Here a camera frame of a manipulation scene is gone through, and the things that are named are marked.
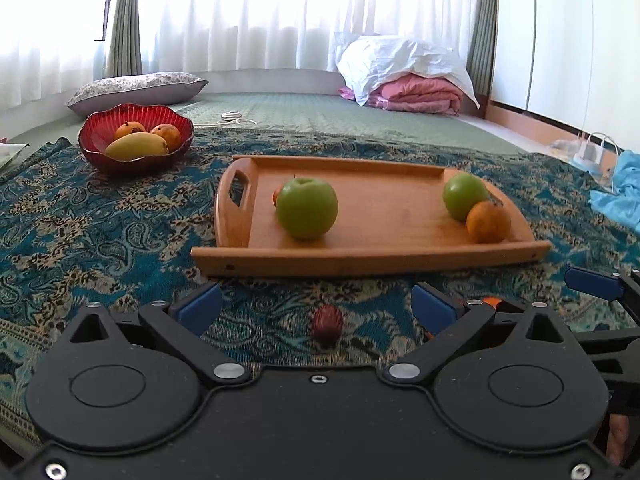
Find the person's right hand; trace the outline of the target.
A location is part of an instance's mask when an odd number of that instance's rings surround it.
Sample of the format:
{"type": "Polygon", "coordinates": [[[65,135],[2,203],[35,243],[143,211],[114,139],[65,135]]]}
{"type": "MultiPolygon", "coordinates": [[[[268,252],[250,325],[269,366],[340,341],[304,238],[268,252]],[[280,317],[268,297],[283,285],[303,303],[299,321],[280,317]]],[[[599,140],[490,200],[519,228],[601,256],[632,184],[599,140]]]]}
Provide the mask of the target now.
{"type": "Polygon", "coordinates": [[[616,466],[623,463],[626,445],[630,433],[630,420],[627,416],[612,414],[608,420],[608,442],[606,442],[606,457],[616,466]]]}

